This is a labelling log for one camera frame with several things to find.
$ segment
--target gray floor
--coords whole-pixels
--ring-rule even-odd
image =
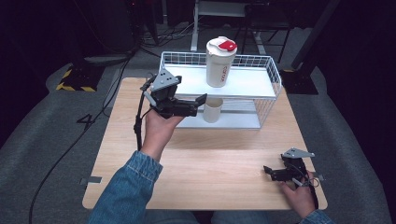
[[[204,29],[198,51],[205,51],[209,39],[233,37],[234,33],[235,29],[227,27]],[[279,69],[289,68],[309,33],[309,29],[291,32]],[[190,51],[190,43],[191,36],[187,35],[149,50],[157,54],[165,50]],[[277,57],[279,49],[266,49]],[[257,50],[251,46],[246,53],[257,54]],[[139,51],[124,76],[157,73],[159,62],[159,58]],[[108,67],[97,92],[56,91],[68,66],[48,78],[49,95],[26,116],[0,150],[0,223],[28,222],[31,201],[41,180],[84,130],[84,124],[76,121],[87,114],[96,116],[120,69],[120,65]],[[326,94],[326,80],[318,69],[312,78],[319,95],[289,95],[289,99],[307,148],[317,155],[313,159],[316,169],[326,177],[322,182],[329,203],[326,213],[337,223],[391,223],[382,186],[353,132]],[[111,105],[106,112],[111,113]],[[34,223],[86,222],[90,211],[81,204],[85,189],[79,181],[91,174],[107,122],[106,116],[98,117],[50,174],[35,201]],[[276,223],[299,221],[293,211],[271,214]]]

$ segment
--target shaker bottle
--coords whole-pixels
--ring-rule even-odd
[[[235,58],[237,46],[225,36],[211,39],[206,44],[206,82],[211,87],[223,87]]]

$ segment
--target dark background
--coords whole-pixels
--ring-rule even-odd
[[[108,2],[113,1],[97,1],[96,5],[78,1],[86,19],[73,1],[0,3],[0,146],[48,94],[46,79],[50,74],[66,63],[84,62],[81,57],[109,53],[90,29],[102,34],[114,49],[124,51],[134,46],[134,36],[143,21],[137,21],[134,15],[131,18],[124,3],[114,1],[111,7],[104,7]],[[191,10],[183,8],[193,7],[193,1],[168,0],[166,6],[168,24],[191,21]],[[297,20],[300,26],[313,26],[311,19],[323,9],[323,4],[312,7],[312,1],[308,6],[303,7],[306,12]],[[304,63],[316,64],[325,76],[329,95],[384,186],[391,214],[396,214],[396,200],[391,194],[396,139],[395,11],[395,3],[390,0],[341,1],[304,58]]]

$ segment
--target hand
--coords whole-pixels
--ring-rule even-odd
[[[309,179],[312,179],[314,175],[309,171],[307,172]],[[301,218],[306,218],[316,210],[314,198],[309,187],[299,187],[296,190],[292,190],[285,182],[279,182],[279,185],[288,198],[290,206]]]
[[[141,152],[155,161],[160,161],[163,149],[172,137],[176,126],[183,117],[164,119],[157,112],[151,110],[146,115],[146,135]]]

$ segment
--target white cup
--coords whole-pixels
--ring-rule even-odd
[[[211,39],[206,44],[206,82],[211,87],[223,87],[230,73],[237,46],[225,36]]]
[[[223,100],[221,98],[207,98],[204,105],[204,120],[214,123],[220,118]]]

